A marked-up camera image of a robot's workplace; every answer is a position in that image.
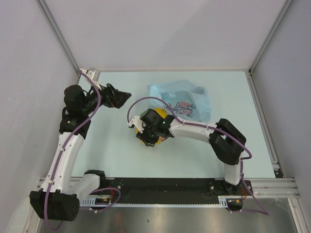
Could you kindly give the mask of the yellow fake banana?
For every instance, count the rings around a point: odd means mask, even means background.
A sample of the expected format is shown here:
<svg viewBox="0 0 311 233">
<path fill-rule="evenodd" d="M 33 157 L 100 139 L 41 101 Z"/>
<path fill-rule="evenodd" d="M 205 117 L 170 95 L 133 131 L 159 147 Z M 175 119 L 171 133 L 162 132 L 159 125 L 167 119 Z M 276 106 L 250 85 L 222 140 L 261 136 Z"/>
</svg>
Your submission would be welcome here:
<svg viewBox="0 0 311 233">
<path fill-rule="evenodd" d="M 155 145 L 161 143 L 158 141 L 159 136 L 154 135 L 154 133 L 149 130 L 139 133 L 136 129 L 136 138 L 138 138 L 147 147 L 154 147 Z"/>
</svg>

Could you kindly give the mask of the light blue cartoon plastic bag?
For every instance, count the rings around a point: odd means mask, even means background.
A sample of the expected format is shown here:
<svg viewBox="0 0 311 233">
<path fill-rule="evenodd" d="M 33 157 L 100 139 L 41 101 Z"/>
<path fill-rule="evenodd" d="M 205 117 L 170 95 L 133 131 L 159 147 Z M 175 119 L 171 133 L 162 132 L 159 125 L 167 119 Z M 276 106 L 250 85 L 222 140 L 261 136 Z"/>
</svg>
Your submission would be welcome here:
<svg viewBox="0 0 311 233">
<path fill-rule="evenodd" d="M 151 84 L 147 86 L 147 94 L 165 101 L 182 119 L 210 121 L 210 99 L 205 87 L 196 86 L 188 80 L 177 80 Z"/>
</svg>

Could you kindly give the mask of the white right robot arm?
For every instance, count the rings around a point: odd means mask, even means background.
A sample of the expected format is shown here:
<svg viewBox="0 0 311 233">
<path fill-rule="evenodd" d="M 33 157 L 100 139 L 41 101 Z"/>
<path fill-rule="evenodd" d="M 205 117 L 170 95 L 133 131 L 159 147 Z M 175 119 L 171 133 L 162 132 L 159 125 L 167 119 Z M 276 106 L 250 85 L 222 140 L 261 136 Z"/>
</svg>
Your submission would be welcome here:
<svg viewBox="0 0 311 233">
<path fill-rule="evenodd" d="M 156 110 L 147 109 L 140 116 L 132 117 L 128 125 L 136 129 L 136 137 L 147 147 L 154 147 L 168 138 L 180 137 L 208 143 L 224 164 L 225 191 L 235 195 L 241 190 L 241 155 L 246 151 L 246 138 L 227 119 L 203 123 L 174 115 L 163 117 Z"/>
</svg>

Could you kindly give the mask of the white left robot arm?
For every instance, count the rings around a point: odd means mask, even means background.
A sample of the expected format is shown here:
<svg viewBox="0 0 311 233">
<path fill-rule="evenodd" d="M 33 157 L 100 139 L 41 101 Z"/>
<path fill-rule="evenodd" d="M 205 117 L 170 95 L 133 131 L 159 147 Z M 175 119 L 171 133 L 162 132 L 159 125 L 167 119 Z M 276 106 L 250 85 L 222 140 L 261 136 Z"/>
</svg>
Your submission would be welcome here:
<svg viewBox="0 0 311 233">
<path fill-rule="evenodd" d="M 108 181 L 104 171 L 88 170 L 70 186 L 73 167 L 99 107 L 121 108 L 131 97 L 111 84 L 84 91 L 75 84 L 64 91 L 65 107 L 59 127 L 58 146 L 47 177 L 38 191 L 31 191 L 30 204 L 40 219 L 74 221 L 80 203 L 93 191 L 104 193 Z"/>
</svg>

